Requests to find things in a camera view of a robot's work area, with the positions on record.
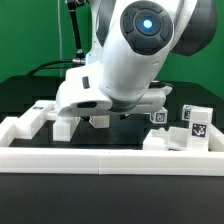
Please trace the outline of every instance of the white block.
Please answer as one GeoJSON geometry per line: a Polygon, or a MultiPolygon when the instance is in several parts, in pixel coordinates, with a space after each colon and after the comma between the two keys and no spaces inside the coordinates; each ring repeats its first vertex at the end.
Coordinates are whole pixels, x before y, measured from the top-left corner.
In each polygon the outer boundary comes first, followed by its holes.
{"type": "Polygon", "coordinates": [[[8,147],[15,138],[17,117],[6,117],[0,124],[0,147],[8,147]]]}
{"type": "Polygon", "coordinates": [[[150,121],[153,124],[166,124],[168,111],[162,107],[161,110],[150,114],[150,121]]]}
{"type": "Polygon", "coordinates": [[[109,128],[110,127],[110,116],[91,116],[89,123],[94,128],[109,128]]]}
{"type": "Polygon", "coordinates": [[[53,109],[54,101],[38,101],[16,122],[16,138],[32,139],[46,122],[45,113],[53,109]]]}
{"type": "Polygon", "coordinates": [[[162,138],[147,137],[143,142],[143,150],[167,151],[167,146],[162,138]]]}
{"type": "Polygon", "coordinates": [[[79,124],[80,118],[58,118],[53,124],[53,140],[69,142],[79,124]]]}
{"type": "Polygon", "coordinates": [[[182,150],[187,147],[189,130],[186,128],[170,127],[169,129],[169,149],[182,150]]]}
{"type": "Polygon", "coordinates": [[[209,134],[209,149],[215,152],[224,152],[224,135],[213,125],[211,125],[209,134]]]}
{"type": "Polygon", "coordinates": [[[192,108],[187,141],[188,148],[193,150],[208,151],[212,113],[212,108],[192,108]]]}
{"type": "Polygon", "coordinates": [[[99,156],[93,150],[1,148],[0,172],[98,174],[99,156]]]}

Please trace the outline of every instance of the black and white pattern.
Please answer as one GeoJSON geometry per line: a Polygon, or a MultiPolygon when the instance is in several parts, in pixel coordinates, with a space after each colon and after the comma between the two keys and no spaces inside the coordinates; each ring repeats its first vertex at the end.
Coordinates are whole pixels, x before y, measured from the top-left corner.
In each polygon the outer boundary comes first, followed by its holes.
{"type": "Polygon", "coordinates": [[[190,117],[191,117],[191,111],[185,110],[184,111],[184,120],[190,120],[190,117]]]}
{"type": "Polygon", "coordinates": [[[205,138],[206,132],[207,132],[207,125],[193,123],[192,136],[205,138]]]}
{"type": "Polygon", "coordinates": [[[156,122],[164,122],[165,121],[165,113],[157,113],[156,114],[156,122]]]}

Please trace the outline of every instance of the green backdrop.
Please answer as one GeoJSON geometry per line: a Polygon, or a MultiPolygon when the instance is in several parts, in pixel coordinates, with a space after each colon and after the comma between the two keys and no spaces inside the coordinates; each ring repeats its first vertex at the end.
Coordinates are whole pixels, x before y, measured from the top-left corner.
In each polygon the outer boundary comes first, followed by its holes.
{"type": "MultiPolygon", "coordinates": [[[[63,59],[75,56],[70,15],[61,0],[63,59]]],[[[202,52],[183,57],[170,54],[159,79],[199,83],[224,99],[224,1],[216,0],[219,25],[213,42],[202,52]]],[[[0,1],[0,82],[14,75],[25,75],[38,65],[58,60],[58,1],[0,1]]],[[[84,51],[90,49],[89,7],[78,9],[84,51]]],[[[42,71],[39,75],[60,75],[42,71]]]]}

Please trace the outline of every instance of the black cable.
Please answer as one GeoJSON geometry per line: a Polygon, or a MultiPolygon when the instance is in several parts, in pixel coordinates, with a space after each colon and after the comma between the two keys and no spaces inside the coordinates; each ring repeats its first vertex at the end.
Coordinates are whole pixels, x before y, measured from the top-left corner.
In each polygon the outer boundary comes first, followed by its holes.
{"type": "Polygon", "coordinates": [[[26,76],[32,77],[37,71],[41,70],[42,68],[45,68],[45,67],[50,66],[50,65],[65,64],[65,63],[72,63],[72,60],[58,60],[58,61],[52,61],[52,62],[44,63],[44,64],[38,66],[37,68],[29,71],[26,74],[26,76]]]}

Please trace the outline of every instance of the cable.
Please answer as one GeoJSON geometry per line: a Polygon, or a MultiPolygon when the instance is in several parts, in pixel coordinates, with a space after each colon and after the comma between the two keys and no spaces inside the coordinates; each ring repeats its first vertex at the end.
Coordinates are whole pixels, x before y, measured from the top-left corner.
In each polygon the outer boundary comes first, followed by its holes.
{"type": "Polygon", "coordinates": [[[63,40],[62,40],[62,27],[61,27],[61,0],[58,0],[58,33],[59,33],[59,58],[63,59],[63,40]]]}
{"type": "Polygon", "coordinates": [[[66,63],[72,63],[72,60],[59,60],[59,61],[52,61],[52,62],[48,62],[48,63],[44,63],[40,66],[38,66],[37,68],[29,71],[26,76],[32,77],[37,71],[41,70],[41,69],[45,69],[45,67],[50,66],[50,65],[56,65],[56,64],[66,64],[66,63]]]}

